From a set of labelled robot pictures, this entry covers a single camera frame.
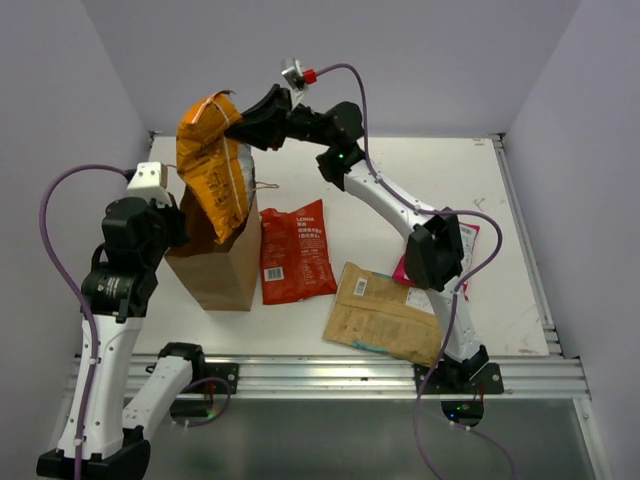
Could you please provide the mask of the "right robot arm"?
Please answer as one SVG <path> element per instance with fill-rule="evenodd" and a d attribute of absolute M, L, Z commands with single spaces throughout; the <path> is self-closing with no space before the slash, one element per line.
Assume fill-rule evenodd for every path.
<path fill-rule="evenodd" d="M 254 107 L 225 130 L 226 137 L 257 149 L 278 150 L 288 138 L 326 146 L 317 156 L 328 183 L 361 200 L 406 242 L 404 271 L 425 290 L 444 333 L 444 351 L 434 361 L 434 377 L 454 392 L 468 392 L 489 362 L 464 306 L 463 242 L 457 215 L 435 213 L 409 199 L 367 160 L 358 142 L 364 135 L 360 107 L 344 101 L 324 113 L 295 104 L 292 93 L 274 85 Z"/>

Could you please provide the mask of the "pink snack bag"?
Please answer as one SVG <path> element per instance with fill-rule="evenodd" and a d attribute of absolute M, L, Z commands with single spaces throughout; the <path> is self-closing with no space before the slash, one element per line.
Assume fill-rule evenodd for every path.
<path fill-rule="evenodd" d="M 433 218 L 409 235 L 392 279 L 400 284 L 443 292 L 471 266 L 478 225 Z"/>

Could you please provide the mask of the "orange snack bag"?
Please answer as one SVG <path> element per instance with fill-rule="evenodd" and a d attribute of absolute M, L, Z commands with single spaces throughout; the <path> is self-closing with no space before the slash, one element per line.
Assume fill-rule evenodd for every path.
<path fill-rule="evenodd" d="M 242 120 L 230 90 L 210 94 L 183 115 L 176 132 L 176 167 L 222 244 L 247 219 L 254 193 L 250 148 L 226 136 Z"/>

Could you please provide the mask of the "red snack bag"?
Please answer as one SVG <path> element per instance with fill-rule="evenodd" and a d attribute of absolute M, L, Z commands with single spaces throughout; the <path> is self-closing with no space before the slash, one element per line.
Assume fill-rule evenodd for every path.
<path fill-rule="evenodd" d="M 296 303 L 336 293 L 323 201 L 288 213 L 264 209 L 260 215 L 263 303 Z"/>

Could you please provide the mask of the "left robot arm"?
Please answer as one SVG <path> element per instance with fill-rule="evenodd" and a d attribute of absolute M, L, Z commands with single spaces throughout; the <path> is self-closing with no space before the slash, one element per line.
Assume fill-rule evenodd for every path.
<path fill-rule="evenodd" d="M 131 401 L 125 390 L 156 270 L 167 250 L 188 243 L 185 216 L 167 202 L 127 197 L 107 206 L 104 241 L 81 285 L 83 343 L 67 423 L 36 472 L 53 479 L 141 479 L 151 440 L 174 399 L 208 379 L 201 346 L 170 342 Z"/>

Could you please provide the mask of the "brown paper bag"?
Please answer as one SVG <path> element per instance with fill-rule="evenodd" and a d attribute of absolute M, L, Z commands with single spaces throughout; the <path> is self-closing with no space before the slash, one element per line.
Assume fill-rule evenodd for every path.
<path fill-rule="evenodd" d="M 185 190 L 180 210 L 186 214 L 190 242 L 170 249 L 165 260 L 204 310 L 249 311 L 259 276 L 261 224 L 253 200 L 244 223 L 224 243 L 193 193 Z"/>

